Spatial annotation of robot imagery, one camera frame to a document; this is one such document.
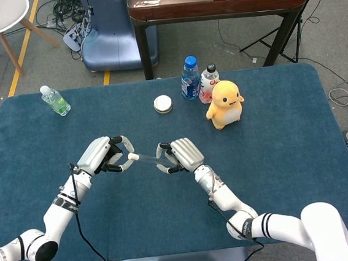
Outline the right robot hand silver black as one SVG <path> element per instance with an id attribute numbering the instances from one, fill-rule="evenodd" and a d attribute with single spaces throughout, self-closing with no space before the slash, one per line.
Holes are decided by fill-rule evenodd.
<path id="1" fill-rule="evenodd" d="M 166 174 L 183 170 L 194 172 L 204 163 L 204 155 L 188 138 L 176 139 L 169 143 L 159 143 L 156 151 L 156 160 L 160 160 L 162 153 L 164 153 L 167 161 L 175 164 L 175 166 L 167 167 L 159 162 L 157 163 L 157 168 Z"/>

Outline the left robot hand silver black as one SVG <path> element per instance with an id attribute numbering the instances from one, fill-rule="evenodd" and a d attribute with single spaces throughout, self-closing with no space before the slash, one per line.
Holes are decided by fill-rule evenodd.
<path id="1" fill-rule="evenodd" d="M 83 155 L 80 157 L 77 167 L 90 176 L 102 172 L 124 172 L 133 160 L 127 160 L 122 165 L 115 163 L 123 156 L 123 152 L 117 146 L 123 144 L 128 152 L 134 153 L 134 146 L 126 136 L 100 137 L 91 142 Z"/>

